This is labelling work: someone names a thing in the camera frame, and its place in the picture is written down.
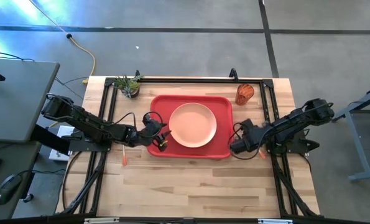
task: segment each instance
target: plant pot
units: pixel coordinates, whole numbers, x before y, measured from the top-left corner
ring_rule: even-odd
[[[139,92],[141,91],[141,88],[139,87],[137,90],[135,90],[135,91],[132,91],[131,92],[131,97],[130,98],[135,98],[135,97],[137,97],[138,95],[139,95]]]

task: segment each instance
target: yellow cable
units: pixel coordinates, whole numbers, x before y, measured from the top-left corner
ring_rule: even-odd
[[[92,59],[93,59],[93,65],[92,65],[92,70],[91,70],[91,74],[90,76],[93,75],[93,71],[95,70],[95,64],[96,64],[96,59],[95,59],[95,56],[93,56],[93,54],[89,51],[89,50],[86,50],[85,48],[81,47],[77,42],[75,42],[74,38],[71,37],[70,40],[73,42],[73,44],[75,44],[79,49],[85,51],[86,53],[88,53]]]
[[[53,124],[51,124],[49,127],[52,128],[53,126],[55,126],[56,124],[58,124],[59,122],[55,121],[53,122]]]

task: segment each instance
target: concrete floor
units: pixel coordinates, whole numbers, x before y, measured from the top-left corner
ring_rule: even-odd
[[[36,3],[63,26],[262,28],[258,0]],[[265,0],[265,4],[271,29],[370,29],[370,0]],[[0,0],[0,25],[51,26],[51,23],[28,1]],[[145,75],[227,77],[230,68],[235,67],[240,77],[272,77],[264,34],[72,34],[94,53],[95,75],[133,74],[139,69]],[[297,106],[319,97],[334,102],[333,108],[338,111],[370,90],[370,35],[274,34],[272,44],[279,76],[290,78]],[[86,77],[91,70],[89,55],[74,47],[62,32],[0,30],[0,51],[59,62],[58,77],[63,82]],[[68,86],[79,95],[85,92],[81,80]],[[79,97],[58,83],[54,83],[51,92],[81,104]],[[50,123],[39,119],[42,126]],[[312,128],[308,138],[321,144],[310,156],[321,214],[370,222],[370,180],[354,183],[347,180],[348,175],[362,171],[362,167],[345,121]],[[54,170],[64,164],[42,159],[37,166]],[[51,194],[19,204],[15,217],[53,213],[56,200],[51,198],[57,198],[59,178],[37,175],[32,193],[36,197],[45,191]]]

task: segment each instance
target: orange marker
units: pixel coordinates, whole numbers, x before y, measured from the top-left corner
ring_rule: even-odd
[[[127,158],[125,156],[125,146],[123,145],[123,166],[127,165]]]
[[[261,150],[259,150],[259,155],[261,156],[261,158],[266,159],[265,154]]]

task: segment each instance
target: computer mouse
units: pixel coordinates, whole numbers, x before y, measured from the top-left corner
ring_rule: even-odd
[[[22,182],[20,175],[12,174],[0,184],[0,205],[5,205],[15,194]]]

